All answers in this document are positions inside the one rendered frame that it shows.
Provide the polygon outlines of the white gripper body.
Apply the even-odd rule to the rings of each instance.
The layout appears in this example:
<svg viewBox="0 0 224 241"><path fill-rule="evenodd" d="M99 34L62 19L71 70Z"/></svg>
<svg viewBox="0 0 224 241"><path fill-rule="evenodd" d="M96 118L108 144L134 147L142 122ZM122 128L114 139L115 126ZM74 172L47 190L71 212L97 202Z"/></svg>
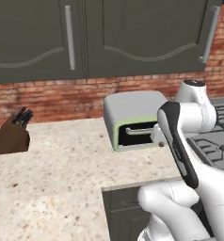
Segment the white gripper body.
<svg viewBox="0 0 224 241"><path fill-rule="evenodd" d="M152 128L151 140L155 145L158 145L159 147L164 147L167 143L163 131L161 130L158 123L156 123Z"/></svg>

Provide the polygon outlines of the dark grey cupboard door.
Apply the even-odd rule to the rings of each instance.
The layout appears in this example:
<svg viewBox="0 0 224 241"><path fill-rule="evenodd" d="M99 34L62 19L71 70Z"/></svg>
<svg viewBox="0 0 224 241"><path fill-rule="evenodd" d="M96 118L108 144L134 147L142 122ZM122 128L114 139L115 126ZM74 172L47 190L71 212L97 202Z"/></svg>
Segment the dark grey cupboard door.
<svg viewBox="0 0 224 241"><path fill-rule="evenodd" d="M202 72L222 0L86 0L88 76Z"/></svg>
<svg viewBox="0 0 224 241"><path fill-rule="evenodd" d="M75 70L65 6L71 6ZM0 0L0 84L85 76L77 0Z"/></svg>
<svg viewBox="0 0 224 241"><path fill-rule="evenodd" d="M141 208L112 211L110 214L109 233L111 241L137 241L146 228L151 214Z"/></svg>

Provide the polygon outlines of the grey toaster oven green trim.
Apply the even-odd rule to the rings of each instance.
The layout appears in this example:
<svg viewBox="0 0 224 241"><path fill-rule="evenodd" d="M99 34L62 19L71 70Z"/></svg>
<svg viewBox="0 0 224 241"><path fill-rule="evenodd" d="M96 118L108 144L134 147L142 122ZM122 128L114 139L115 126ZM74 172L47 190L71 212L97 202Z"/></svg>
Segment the grey toaster oven green trim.
<svg viewBox="0 0 224 241"><path fill-rule="evenodd" d="M116 152L157 147L151 135L129 136L131 129L153 128L157 111L167 101L159 91L141 90L115 93L104 98L104 124Z"/></svg>

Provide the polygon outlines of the dark grey lower cupboard door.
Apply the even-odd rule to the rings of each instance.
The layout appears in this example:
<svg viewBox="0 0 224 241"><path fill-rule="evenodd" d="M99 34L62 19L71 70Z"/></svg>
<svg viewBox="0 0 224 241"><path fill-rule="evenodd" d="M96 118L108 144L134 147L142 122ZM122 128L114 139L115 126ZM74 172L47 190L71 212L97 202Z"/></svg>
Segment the dark grey lower cupboard door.
<svg viewBox="0 0 224 241"><path fill-rule="evenodd" d="M109 233L111 241L137 241L146 228L151 214L141 208L112 211L110 214Z"/></svg>

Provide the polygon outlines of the dark grey gas hob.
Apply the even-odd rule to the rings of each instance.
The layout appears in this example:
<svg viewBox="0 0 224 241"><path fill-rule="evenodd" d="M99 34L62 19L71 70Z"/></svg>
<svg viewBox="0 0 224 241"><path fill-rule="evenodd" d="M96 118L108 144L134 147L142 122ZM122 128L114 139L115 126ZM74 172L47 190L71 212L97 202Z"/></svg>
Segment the dark grey gas hob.
<svg viewBox="0 0 224 241"><path fill-rule="evenodd" d="M224 98L212 100L218 114L215 128L187 139L187 143L200 158L211 167L224 170Z"/></svg>

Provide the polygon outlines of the brown wooden knife block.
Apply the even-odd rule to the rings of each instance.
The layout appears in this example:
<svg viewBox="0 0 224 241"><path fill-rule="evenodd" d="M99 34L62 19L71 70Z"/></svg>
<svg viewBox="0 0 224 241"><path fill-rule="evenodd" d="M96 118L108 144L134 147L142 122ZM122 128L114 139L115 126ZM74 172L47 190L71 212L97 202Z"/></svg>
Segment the brown wooden knife block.
<svg viewBox="0 0 224 241"><path fill-rule="evenodd" d="M0 154L28 151L30 136L26 126L14 124L13 119L11 115L0 127Z"/></svg>

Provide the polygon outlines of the dark grey drawer front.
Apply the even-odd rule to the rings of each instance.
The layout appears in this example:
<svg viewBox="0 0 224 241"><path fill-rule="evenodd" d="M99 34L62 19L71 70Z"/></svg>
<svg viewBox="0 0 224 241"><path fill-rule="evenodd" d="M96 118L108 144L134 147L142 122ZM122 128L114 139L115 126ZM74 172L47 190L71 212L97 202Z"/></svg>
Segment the dark grey drawer front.
<svg viewBox="0 0 224 241"><path fill-rule="evenodd" d="M121 210L138 206L137 192L139 187L129 187L112 190L110 207L112 210Z"/></svg>

